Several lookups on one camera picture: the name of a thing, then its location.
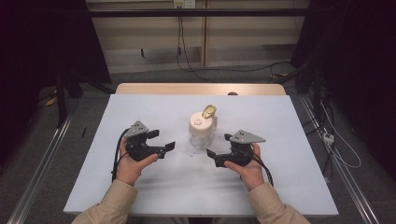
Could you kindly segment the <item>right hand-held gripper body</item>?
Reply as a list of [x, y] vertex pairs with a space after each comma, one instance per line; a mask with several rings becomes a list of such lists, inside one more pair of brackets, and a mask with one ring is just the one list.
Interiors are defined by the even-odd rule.
[[217, 167], [224, 167], [224, 162], [231, 161], [240, 166], [248, 165], [252, 160], [257, 160], [260, 165], [263, 165], [259, 156], [253, 152], [252, 143], [261, 143], [265, 139], [243, 130], [235, 133], [231, 138], [231, 152], [228, 154], [216, 154], [214, 159]]

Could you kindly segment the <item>person's left hand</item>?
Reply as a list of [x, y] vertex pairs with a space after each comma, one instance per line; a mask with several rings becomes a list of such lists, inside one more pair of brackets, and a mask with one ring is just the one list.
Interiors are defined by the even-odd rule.
[[138, 177], [141, 176], [142, 171], [158, 160], [158, 155], [152, 154], [142, 161], [135, 161], [126, 150], [126, 142], [126, 138], [122, 138], [120, 141], [120, 158], [116, 179], [130, 186], [134, 186]]

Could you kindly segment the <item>beige wooden cabinet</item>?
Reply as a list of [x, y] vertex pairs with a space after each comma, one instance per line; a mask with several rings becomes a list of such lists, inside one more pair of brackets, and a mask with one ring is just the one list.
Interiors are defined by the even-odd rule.
[[[307, 8], [310, 0], [195, 0], [200, 8]], [[173, 0], [87, 0], [88, 9], [168, 9]], [[94, 18], [112, 74], [290, 59], [303, 17]]]

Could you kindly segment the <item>white wall socket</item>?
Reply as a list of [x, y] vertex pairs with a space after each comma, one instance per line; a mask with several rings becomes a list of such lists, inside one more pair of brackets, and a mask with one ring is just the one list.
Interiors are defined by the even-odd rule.
[[173, 0], [174, 8], [196, 8], [195, 0]]

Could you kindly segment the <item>metal floor rail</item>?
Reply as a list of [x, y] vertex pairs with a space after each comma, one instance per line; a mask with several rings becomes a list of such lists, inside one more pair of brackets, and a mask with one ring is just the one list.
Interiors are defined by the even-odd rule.
[[[326, 128], [321, 121], [318, 120], [318, 117], [314, 114], [314, 105], [309, 99], [308, 96], [300, 97], [302, 104], [308, 114], [309, 118], [311, 118], [310, 122], [315, 127], [315, 132], [318, 134], [321, 143], [326, 149], [327, 160], [326, 163], [331, 165], [334, 170], [338, 172], [340, 175], [346, 190], [351, 197], [353, 203], [358, 209], [360, 216], [363, 219], [365, 224], [379, 224], [379, 219], [375, 215], [375, 211], [373, 207], [370, 205], [368, 199], [364, 195], [361, 187], [358, 185], [358, 182], [355, 180], [354, 176], [350, 172], [351, 169], [357, 169], [361, 167], [361, 157], [358, 155], [356, 150], [348, 143], [348, 141], [335, 129], [332, 121], [332, 116], [326, 110], [326, 107], [323, 103], [319, 103], [318, 108], [323, 110], [324, 119], [329, 123], [330, 127]], [[330, 133], [334, 137], [334, 142], [332, 144], [324, 143], [322, 140], [322, 135], [324, 133]], [[347, 146], [347, 148], [354, 154], [354, 156], [358, 160], [358, 164], [351, 164], [347, 162], [342, 155], [340, 154], [338, 148], [336, 147], [336, 137], [338, 137], [341, 142]]]
[[62, 125], [56, 129], [46, 152], [40, 161], [35, 173], [30, 180], [28, 186], [25, 188], [21, 198], [19, 199], [16, 207], [14, 208], [7, 224], [24, 224], [27, 215], [35, 201], [36, 195], [38, 194], [42, 183], [44, 181], [45, 175], [47, 174], [58, 149], [64, 140], [64, 136], [68, 131], [70, 122], [72, 120], [72, 115], [69, 115]]

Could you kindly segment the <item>white table mat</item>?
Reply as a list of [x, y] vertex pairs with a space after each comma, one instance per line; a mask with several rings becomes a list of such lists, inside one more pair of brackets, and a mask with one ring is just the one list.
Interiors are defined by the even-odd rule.
[[283, 96], [114, 94], [110, 97], [91, 148], [64, 211], [78, 214], [101, 201], [111, 183], [120, 134], [140, 120], [159, 136], [151, 146], [175, 143], [174, 150], [146, 168], [135, 186], [130, 213], [145, 217], [251, 217], [247, 191], [239, 175], [219, 168], [203, 149], [195, 148], [189, 118], [207, 105], [219, 118], [210, 149], [227, 153], [225, 134], [239, 130], [263, 138], [262, 160], [272, 174], [283, 203], [310, 216], [338, 213], [297, 117]]

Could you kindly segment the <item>person's right hand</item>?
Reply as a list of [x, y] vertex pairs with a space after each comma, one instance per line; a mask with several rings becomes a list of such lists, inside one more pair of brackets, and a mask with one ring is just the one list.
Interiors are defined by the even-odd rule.
[[264, 183], [262, 166], [257, 160], [252, 160], [246, 166], [240, 166], [231, 161], [224, 162], [224, 165], [240, 175], [248, 191], [257, 188]]

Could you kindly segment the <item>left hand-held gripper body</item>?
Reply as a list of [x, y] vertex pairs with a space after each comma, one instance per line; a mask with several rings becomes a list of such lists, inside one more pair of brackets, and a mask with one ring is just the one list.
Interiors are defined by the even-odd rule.
[[124, 135], [127, 139], [127, 152], [135, 161], [142, 161], [152, 154], [157, 154], [159, 159], [164, 158], [165, 152], [160, 152], [159, 147], [151, 147], [147, 144], [147, 132], [149, 132], [149, 128], [138, 120]]

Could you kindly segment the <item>black metal stand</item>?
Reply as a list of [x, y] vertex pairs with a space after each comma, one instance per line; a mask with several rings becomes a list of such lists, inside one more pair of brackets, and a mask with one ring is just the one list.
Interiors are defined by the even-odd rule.
[[83, 94], [82, 88], [78, 84], [78, 77], [72, 73], [61, 72], [56, 76], [56, 95], [58, 101], [58, 124], [60, 128], [67, 116], [65, 93], [67, 91], [71, 98], [80, 98]]

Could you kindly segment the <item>black horizontal metal bar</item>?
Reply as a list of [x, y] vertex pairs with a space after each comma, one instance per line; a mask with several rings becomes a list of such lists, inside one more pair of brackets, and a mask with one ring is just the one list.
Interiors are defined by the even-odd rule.
[[91, 10], [95, 18], [121, 17], [296, 17], [306, 16], [311, 11], [306, 8], [269, 8], [269, 9], [107, 9]]

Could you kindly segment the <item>glass oil pot cream lid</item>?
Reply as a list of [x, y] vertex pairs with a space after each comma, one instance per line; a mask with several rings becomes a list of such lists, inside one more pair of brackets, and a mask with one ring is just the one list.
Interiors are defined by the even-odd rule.
[[191, 144], [199, 149], [208, 147], [214, 139], [217, 129], [217, 107], [208, 105], [203, 111], [195, 112], [189, 120], [189, 133]]

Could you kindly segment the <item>black curtain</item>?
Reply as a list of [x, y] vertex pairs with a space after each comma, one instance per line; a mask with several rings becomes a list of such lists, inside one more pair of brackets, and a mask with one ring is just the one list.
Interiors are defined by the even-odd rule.
[[396, 0], [310, 0], [291, 64], [320, 53], [328, 88], [372, 156], [396, 180]]
[[39, 92], [111, 81], [87, 0], [0, 0], [0, 163], [12, 155]]

